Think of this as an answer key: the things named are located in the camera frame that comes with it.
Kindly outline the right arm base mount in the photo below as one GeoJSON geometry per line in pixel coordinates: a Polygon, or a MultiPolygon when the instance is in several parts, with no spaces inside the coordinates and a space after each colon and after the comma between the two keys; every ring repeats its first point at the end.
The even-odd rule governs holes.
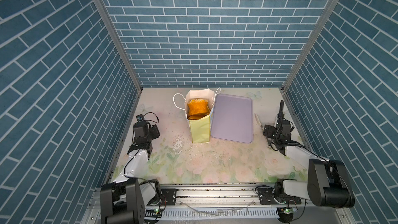
{"type": "Polygon", "coordinates": [[[254,191],[259,197],[261,205],[300,205],[302,200],[299,197],[287,195],[283,189],[285,179],[278,179],[274,186],[260,185],[254,191]]]}

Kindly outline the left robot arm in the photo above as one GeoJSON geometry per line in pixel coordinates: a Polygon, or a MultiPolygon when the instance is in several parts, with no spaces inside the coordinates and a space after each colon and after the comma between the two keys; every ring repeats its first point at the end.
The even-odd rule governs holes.
{"type": "Polygon", "coordinates": [[[264,143],[211,140],[211,108],[207,100],[195,100],[199,113],[182,108],[182,118],[148,119],[137,115],[128,161],[101,188],[104,224],[141,224],[149,203],[163,206],[161,184],[226,185],[271,183],[289,173],[286,160],[264,143]]]}

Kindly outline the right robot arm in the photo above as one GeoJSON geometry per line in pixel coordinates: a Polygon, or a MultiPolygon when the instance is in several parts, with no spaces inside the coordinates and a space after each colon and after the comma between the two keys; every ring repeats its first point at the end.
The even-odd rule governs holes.
{"type": "Polygon", "coordinates": [[[310,151],[292,140],[293,123],[278,114],[274,125],[265,125],[263,135],[270,149],[292,159],[307,170],[307,181],[279,179],[274,195],[286,195],[310,200],[316,206],[351,208],[355,197],[346,166],[310,151]]]}

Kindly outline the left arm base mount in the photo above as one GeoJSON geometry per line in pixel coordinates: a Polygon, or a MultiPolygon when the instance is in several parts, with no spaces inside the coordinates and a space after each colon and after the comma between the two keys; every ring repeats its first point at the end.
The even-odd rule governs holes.
{"type": "Polygon", "coordinates": [[[145,205],[155,206],[160,204],[162,206],[169,206],[176,204],[177,189],[162,189],[157,179],[142,181],[140,183],[140,190],[145,205]]]}

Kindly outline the large oval brown bread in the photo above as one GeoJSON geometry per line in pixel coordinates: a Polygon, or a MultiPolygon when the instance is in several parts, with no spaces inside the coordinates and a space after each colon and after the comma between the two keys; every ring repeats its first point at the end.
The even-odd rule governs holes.
{"type": "Polygon", "coordinates": [[[188,119],[199,120],[210,114],[208,107],[208,100],[206,99],[192,99],[188,103],[188,119]]]}

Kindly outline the white and green paper bag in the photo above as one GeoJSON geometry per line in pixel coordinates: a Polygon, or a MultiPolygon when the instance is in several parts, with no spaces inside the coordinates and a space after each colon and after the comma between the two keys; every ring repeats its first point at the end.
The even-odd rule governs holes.
{"type": "Polygon", "coordinates": [[[213,108],[215,105],[216,97],[220,92],[221,88],[218,88],[216,91],[213,91],[211,89],[202,89],[190,90],[185,96],[181,93],[176,93],[173,95],[173,103],[175,107],[183,111],[185,119],[188,122],[192,143],[198,144],[210,142],[213,108]],[[189,120],[188,103],[192,99],[208,100],[210,114],[199,120],[189,120]]]}

